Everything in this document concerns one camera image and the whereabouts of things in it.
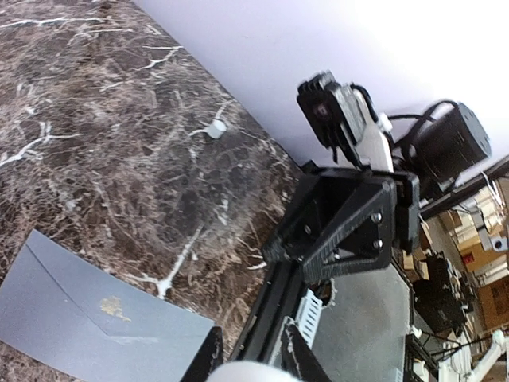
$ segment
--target white plastic part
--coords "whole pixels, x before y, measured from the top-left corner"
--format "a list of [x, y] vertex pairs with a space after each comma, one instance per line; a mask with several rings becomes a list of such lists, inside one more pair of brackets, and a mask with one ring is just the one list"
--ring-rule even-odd
[[421, 380], [428, 382], [429, 381], [429, 370], [426, 367], [424, 361], [415, 361], [414, 362], [414, 373], [417, 374]]
[[299, 382], [289, 373], [251, 361], [228, 362], [215, 370], [207, 382], [241, 380], [242, 382]]
[[389, 142], [383, 135], [383, 131], [392, 130], [392, 124], [386, 115], [379, 115], [379, 123], [375, 123], [369, 114], [363, 95], [358, 90], [354, 90], [354, 95], [366, 120], [363, 139], [356, 146], [361, 160], [369, 160], [373, 170], [394, 172]]
[[220, 119], [214, 119], [206, 129], [208, 136], [213, 139], [220, 138], [226, 130], [226, 124]]
[[492, 335], [492, 346], [484, 354], [476, 368], [465, 379], [466, 382], [481, 382], [488, 374], [495, 362], [507, 351], [509, 339], [505, 338], [502, 330], [496, 330]]
[[317, 334], [322, 306], [322, 301], [308, 289], [305, 296], [301, 299], [301, 304], [295, 317], [297, 327], [310, 349]]
[[493, 251], [505, 252], [509, 249], [507, 237], [501, 235], [491, 237]]
[[413, 334], [414, 337], [416, 337], [417, 339], [421, 338], [422, 336], [422, 330], [416, 328], [415, 326], [411, 326], [410, 327], [410, 331], [409, 331], [409, 334]]

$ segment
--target black metal frame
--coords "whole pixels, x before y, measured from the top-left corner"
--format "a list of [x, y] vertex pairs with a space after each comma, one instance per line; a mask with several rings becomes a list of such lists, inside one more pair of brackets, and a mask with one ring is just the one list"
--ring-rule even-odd
[[282, 369], [303, 382], [332, 382], [294, 323], [282, 331]]
[[223, 364], [223, 331], [214, 326], [198, 349], [181, 382], [205, 382]]
[[419, 342], [413, 334], [409, 334], [405, 337], [405, 365], [403, 371], [404, 382], [420, 380], [420, 378], [418, 378], [414, 373], [414, 360], [416, 358], [423, 360], [428, 367], [429, 372], [438, 379], [438, 363], [428, 353], [421, 342]]
[[316, 283], [387, 267], [392, 247], [417, 247], [413, 174], [306, 166], [309, 173], [263, 244], [265, 261], [299, 263], [303, 281]]
[[305, 289], [296, 264], [270, 266], [231, 359], [267, 363], [283, 320], [295, 317]]
[[459, 205], [470, 197], [475, 196], [482, 188], [486, 187], [486, 179], [494, 181], [500, 177], [504, 177], [509, 173], [509, 155], [500, 159], [496, 164], [486, 169], [470, 181], [454, 189], [440, 199], [429, 203], [422, 207], [421, 216], [424, 220], [428, 220], [441, 212], [447, 211], [452, 207]]

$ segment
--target gray envelope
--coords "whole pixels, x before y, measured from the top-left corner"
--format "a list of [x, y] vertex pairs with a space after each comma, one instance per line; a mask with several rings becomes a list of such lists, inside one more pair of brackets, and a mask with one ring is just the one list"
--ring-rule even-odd
[[0, 340], [88, 381], [178, 381], [213, 321], [33, 231], [0, 287]]

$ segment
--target white wall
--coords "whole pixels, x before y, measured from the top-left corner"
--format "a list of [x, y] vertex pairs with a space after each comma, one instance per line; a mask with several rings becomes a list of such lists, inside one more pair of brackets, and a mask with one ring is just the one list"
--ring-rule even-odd
[[492, 162], [509, 152], [507, 1], [135, 1], [299, 163], [330, 159], [295, 102], [328, 68], [387, 113], [460, 100], [490, 134]]

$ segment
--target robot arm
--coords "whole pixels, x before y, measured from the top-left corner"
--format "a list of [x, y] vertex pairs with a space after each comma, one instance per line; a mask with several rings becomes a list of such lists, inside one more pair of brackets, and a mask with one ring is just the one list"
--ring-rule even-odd
[[[505, 338], [502, 330], [495, 331], [492, 337], [492, 346], [464, 381], [481, 382], [500, 356], [507, 351], [507, 348], [509, 348], [509, 337]], [[509, 363], [507, 364], [506, 381], [509, 381]]]

